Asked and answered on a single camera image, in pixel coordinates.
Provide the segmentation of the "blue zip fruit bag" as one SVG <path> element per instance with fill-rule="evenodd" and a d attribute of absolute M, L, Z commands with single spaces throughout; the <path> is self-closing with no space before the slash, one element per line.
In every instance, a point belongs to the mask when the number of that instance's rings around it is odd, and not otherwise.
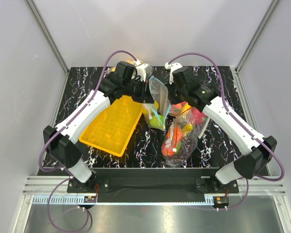
<path fill-rule="evenodd" d="M 153 97 L 154 103 L 144 103 L 142 105 L 142 112 L 145 117 L 145 121 L 149 128 L 153 128 L 150 125 L 150 120 L 154 115 L 163 116 L 163 127 L 154 128 L 161 131 L 165 131 L 166 119 L 171 110 L 171 103 L 168 99 L 168 89 L 165 84 L 154 76 L 149 78 L 149 90 Z"/>

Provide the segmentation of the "green fake fruit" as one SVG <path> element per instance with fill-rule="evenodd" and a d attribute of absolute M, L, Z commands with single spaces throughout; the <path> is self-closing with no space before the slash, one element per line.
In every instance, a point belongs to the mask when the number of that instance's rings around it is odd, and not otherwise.
<path fill-rule="evenodd" d="M 162 128 L 163 125 L 163 116 L 162 115 L 154 115 L 152 117 L 152 119 L 150 120 L 150 125 L 153 127 L 153 128 Z"/>

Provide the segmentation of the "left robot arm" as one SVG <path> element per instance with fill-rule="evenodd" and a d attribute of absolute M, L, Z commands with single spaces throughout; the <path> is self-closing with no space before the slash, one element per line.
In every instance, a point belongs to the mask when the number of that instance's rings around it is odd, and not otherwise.
<path fill-rule="evenodd" d="M 76 146 L 79 137 L 103 110 L 122 96 L 129 96 L 138 103 L 154 103 L 149 90 L 152 73 L 150 64 L 117 63 L 114 71 L 99 78 L 96 88 L 71 115 L 55 127 L 47 126 L 43 130 L 45 145 L 42 151 L 57 160 L 59 168 L 65 169 L 78 180 L 78 187 L 82 191 L 92 191 L 95 180 Z"/>

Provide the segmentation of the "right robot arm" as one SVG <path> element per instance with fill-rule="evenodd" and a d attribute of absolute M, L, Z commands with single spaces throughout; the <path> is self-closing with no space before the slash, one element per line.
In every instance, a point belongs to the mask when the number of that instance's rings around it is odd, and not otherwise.
<path fill-rule="evenodd" d="M 242 154 L 215 173 L 210 181 L 212 190 L 219 193 L 232 180 L 256 176 L 274 157 L 276 139 L 273 136 L 265 137 L 250 127 L 228 107 L 216 87 L 212 84 L 200 85 L 189 67 L 175 63 L 169 70 L 170 78 L 166 86 L 171 103 L 185 101 L 208 116 L 232 139 Z"/>

